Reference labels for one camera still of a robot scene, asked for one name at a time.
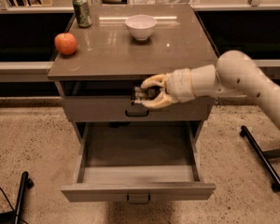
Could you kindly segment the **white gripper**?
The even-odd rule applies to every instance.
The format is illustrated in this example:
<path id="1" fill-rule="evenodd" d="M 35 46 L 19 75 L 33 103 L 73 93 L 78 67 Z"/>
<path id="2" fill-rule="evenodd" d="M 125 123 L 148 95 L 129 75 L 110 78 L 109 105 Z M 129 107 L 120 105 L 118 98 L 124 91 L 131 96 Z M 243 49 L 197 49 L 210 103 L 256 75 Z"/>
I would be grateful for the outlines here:
<path id="1" fill-rule="evenodd" d="M 166 92 L 161 92 L 153 100 L 142 101 L 141 104 L 147 108 L 159 109 L 176 103 L 185 103 L 195 98 L 191 82 L 191 72 L 188 68 L 178 69 L 169 74 L 158 74 L 145 79 L 142 89 L 151 87 L 165 88 Z"/>

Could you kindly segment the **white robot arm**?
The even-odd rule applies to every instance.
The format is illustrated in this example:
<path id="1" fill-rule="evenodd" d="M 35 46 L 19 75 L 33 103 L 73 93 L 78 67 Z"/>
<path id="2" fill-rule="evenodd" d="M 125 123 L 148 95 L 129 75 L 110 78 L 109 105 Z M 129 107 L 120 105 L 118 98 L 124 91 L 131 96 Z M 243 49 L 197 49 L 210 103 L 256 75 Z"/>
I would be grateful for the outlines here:
<path id="1" fill-rule="evenodd" d="M 158 109 L 185 103 L 198 97 L 248 96 L 280 131 L 280 86 L 271 81 L 246 54 L 238 50 L 223 53 L 215 64 L 177 69 L 147 78 L 142 89 L 157 86 L 160 94 L 142 105 Z"/>

